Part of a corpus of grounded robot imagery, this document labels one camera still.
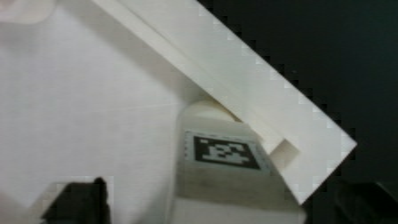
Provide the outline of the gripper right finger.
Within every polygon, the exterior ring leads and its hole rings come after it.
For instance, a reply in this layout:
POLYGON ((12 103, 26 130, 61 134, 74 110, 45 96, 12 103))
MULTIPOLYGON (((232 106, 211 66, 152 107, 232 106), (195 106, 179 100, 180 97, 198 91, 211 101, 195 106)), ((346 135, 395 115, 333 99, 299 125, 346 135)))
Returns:
POLYGON ((333 224, 398 224, 398 182, 340 182, 333 224))

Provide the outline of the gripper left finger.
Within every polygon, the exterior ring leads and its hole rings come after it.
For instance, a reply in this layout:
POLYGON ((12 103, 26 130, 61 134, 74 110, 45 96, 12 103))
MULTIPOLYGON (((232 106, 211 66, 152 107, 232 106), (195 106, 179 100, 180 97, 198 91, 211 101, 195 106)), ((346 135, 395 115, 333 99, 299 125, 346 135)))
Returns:
POLYGON ((111 224, 106 182, 72 182, 49 204, 40 219, 44 224, 111 224))

